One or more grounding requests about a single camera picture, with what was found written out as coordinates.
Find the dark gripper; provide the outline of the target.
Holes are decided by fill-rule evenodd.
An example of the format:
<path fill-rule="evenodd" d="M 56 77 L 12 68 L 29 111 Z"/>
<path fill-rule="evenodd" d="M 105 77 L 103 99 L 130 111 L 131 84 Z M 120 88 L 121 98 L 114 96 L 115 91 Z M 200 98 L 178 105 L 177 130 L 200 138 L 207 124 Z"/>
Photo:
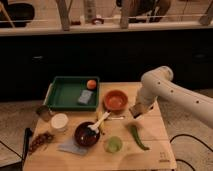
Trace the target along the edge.
<path fill-rule="evenodd" d="M 148 113 L 153 109 L 153 106 L 142 105 L 141 103 L 135 104 L 129 108 L 129 111 L 134 119 Z"/>

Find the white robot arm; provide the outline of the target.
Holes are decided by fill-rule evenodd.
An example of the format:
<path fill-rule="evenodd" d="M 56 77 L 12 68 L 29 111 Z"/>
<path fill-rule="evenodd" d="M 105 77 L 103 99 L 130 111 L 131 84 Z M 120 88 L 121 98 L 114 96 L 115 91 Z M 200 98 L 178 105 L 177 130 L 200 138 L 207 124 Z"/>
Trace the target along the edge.
<path fill-rule="evenodd" d="M 142 87 L 137 91 L 136 101 L 129 108 L 134 118 L 148 113 L 158 97 L 171 101 L 213 129 L 213 98 L 178 86 L 172 82 L 173 71 L 161 66 L 144 73 Z"/>

